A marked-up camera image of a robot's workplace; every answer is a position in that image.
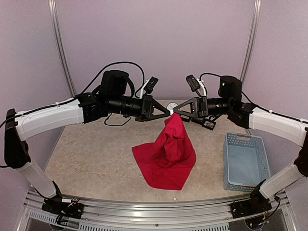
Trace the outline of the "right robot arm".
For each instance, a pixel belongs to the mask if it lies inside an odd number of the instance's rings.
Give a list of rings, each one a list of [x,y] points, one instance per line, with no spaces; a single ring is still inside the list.
[[[239,127],[267,132],[301,147],[293,163],[258,184],[252,199],[246,203],[249,213],[257,213],[266,200],[308,175],[308,123],[305,120],[269,112],[253,103],[236,101],[233,97],[194,97],[174,107],[173,111],[190,118],[227,115],[228,120]]]

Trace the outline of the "silver white brooch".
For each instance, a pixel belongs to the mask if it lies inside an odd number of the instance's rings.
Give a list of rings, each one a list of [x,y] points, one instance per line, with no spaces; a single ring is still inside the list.
[[[213,128],[215,125],[213,124],[213,123],[211,123],[211,122],[206,122],[205,123],[205,127],[207,127],[207,128]]]

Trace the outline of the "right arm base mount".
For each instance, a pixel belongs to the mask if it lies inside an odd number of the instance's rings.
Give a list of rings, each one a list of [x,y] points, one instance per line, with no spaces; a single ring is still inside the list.
[[[247,217],[263,212],[268,212],[272,209],[270,202],[265,202],[262,205],[252,203],[251,199],[244,201],[234,201],[230,204],[231,214],[233,218]]]

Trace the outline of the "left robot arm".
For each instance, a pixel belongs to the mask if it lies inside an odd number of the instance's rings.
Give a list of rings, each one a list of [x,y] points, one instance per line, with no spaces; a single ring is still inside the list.
[[[6,167],[16,169],[39,192],[57,214],[67,210],[67,202],[61,198],[56,184],[38,164],[30,158],[29,138],[60,127],[87,124],[110,114],[134,117],[138,122],[147,122],[170,116],[164,106],[151,95],[140,99],[128,96],[112,96],[83,93],[67,101],[44,106],[30,111],[7,111],[4,132],[4,162]]]

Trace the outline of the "blue round brooch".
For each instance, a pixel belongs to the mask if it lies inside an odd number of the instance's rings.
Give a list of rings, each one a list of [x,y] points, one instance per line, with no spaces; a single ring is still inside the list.
[[[167,110],[170,112],[170,115],[172,116],[174,113],[174,108],[177,107],[178,104],[177,103],[169,103],[167,105]]]

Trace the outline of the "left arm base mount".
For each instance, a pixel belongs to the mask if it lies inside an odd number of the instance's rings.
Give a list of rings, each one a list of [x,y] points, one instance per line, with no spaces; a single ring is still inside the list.
[[[59,195],[44,199],[42,210],[63,217],[81,219],[85,205],[78,198],[65,199]]]

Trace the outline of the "red t-shirt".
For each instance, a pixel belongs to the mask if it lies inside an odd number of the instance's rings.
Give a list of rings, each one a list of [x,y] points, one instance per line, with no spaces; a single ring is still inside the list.
[[[155,142],[132,147],[137,165],[156,189],[182,190],[196,163],[196,152],[181,117],[173,114]]]

